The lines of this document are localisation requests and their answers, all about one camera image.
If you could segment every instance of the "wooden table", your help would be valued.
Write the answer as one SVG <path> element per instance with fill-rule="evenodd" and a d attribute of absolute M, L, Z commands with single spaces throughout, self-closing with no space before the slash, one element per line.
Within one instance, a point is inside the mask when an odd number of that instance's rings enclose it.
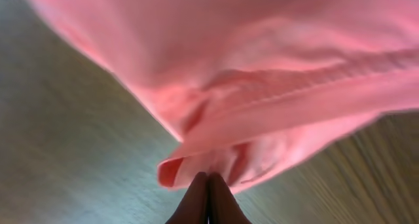
<path fill-rule="evenodd" d="M 419 223 L 419 114 L 393 115 L 237 195 L 254 223 Z M 24 0 L 0 0 L 0 223 L 163 223 L 173 138 Z"/>

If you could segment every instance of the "wrinkled fabric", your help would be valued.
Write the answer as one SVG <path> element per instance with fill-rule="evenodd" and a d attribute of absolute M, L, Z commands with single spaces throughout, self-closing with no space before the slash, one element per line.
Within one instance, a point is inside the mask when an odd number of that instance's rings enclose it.
<path fill-rule="evenodd" d="M 164 187 L 236 193 L 419 106 L 418 0 L 30 0 L 180 146 Z"/>

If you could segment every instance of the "brown wooden floor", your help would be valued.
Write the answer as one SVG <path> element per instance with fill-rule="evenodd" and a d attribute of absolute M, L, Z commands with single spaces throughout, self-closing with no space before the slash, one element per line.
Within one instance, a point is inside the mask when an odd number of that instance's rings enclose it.
<path fill-rule="evenodd" d="M 382 119 L 237 195 L 254 223 L 419 223 L 419 114 Z M 0 0 L 0 224 L 163 223 L 176 142 L 24 0 Z"/>

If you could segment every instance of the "cloth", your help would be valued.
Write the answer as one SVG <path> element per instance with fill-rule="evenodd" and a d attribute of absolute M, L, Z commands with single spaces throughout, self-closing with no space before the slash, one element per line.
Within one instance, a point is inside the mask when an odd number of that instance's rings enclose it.
<path fill-rule="evenodd" d="M 164 187 L 233 193 L 419 107 L 418 0 L 30 0 L 180 146 Z"/>

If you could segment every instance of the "fabric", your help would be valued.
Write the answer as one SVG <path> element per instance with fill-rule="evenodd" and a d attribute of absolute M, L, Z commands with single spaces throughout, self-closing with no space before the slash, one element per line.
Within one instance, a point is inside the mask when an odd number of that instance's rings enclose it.
<path fill-rule="evenodd" d="M 164 187 L 266 181 L 419 107 L 418 0 L 30 0 L 179 140 Z"/>

